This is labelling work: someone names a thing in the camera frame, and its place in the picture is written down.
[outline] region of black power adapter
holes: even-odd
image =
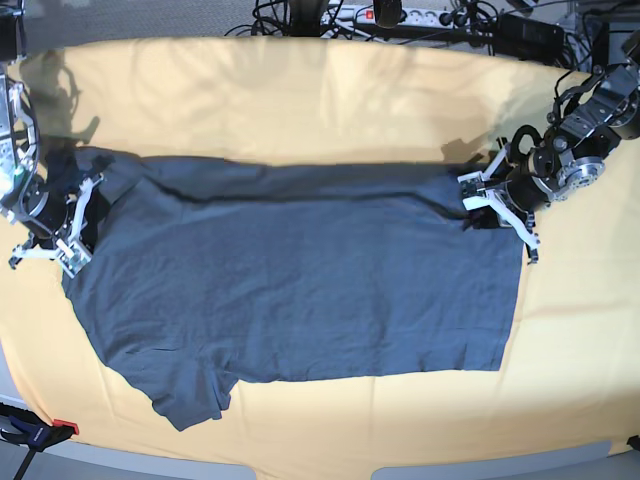
[[[18,58],[18,17],[0,16],[0,62]]]
[[[564,30],[557,25],[502,15],[494,30],[497,53],[553,65],[563,57]]]

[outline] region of red clamp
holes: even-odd
[[[80,435],[80,429],[78,428],[78,425],[75,423],[65,422],[64,420],[54,420],[53,426],[54,427],[71,427],[73,428],[73,433],[75,435]]]

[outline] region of black clamp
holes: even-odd
[[[70,425],[50,427],[44,422],[30,423],[14,416],[10,416],[9,421],[20,433],[1,431],[2,438],[13,445],[26,445],[29,447],[29,452],[22,461],[13,480],[22,480],[36,453],[42,453],[49,447],[69,440],[77,432]]]
[[[640,452],[640,437],[638,437],[638,435],[636,435],[635,437],[631,437],[627,441],[627,445],[629,445],[635,451]]]

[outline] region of gray floor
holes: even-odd
[[[558,455],[564,455],[562,451],[556,453]],[[25,448],[0,442],[0,480],[11,480],[13,478],[25,454]],[[587,458],[583,459],[583,461],[587,460],[584,461],[584,463],[573,465],[571,462],[567,462],[565,464],[568,466],[560,468],[552,468],[546,464],[546,457],[550,455],[552,456],[553,453],[530,456],[537,459],[533,463],[531,463],[531,460],[526,460],[525,457],[516,457],[513,459],[448,465],[446,467],[430,466],[382,469],[373,474],[372,480],[637,480],[640,478],[640,453],[638,452],[629,452],[592,461],[588,461]],[[505,464],[510,463],[516,470],[526,470],[527,461],[531,463],[528,467],[542,469],[543,471],[511,475],[508,473],[510,468],[505,467]],[[182,477],[181,475],[180,478],[198,478],[199,480],[247,480],[248,478],[255,479],[255,476],[253,472],[249,472],[247,475],[244,472],[222,471],[201,477]],[[149,475],[79,462],[47,453],[38,454],[27,471],[24,480],[49,479],[179,480],[176,477]]]
[[[455,0],[405,0],[406,6],[451,8]],[[348,0],[367,5],[371,0]],[[511,10],[507,0],[491,0]],[[254,0],[26,0],[31,53],[100,40],[222,36],[251,22]],[[556,22],[569,3],[536,9],[532,18]]]

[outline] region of power strip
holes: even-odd
[[[323,23],[327,25],[332,16],[325,14]],[[337,16],[338,20],[353,22],[353,26],[366,33],[375,34],[380,37],[406,37],[412,38],[416,35],[427,35],[429,33],[442,33],[442,38],[446,34],[460,37],[472,35],[468,27],[470,20],[462,13],[453,13],[446,10],[433,10],[427,8],[404,8],[402,21],[391,29],[381,28],[376,25],[373,8],[362,5],[343,5]]]

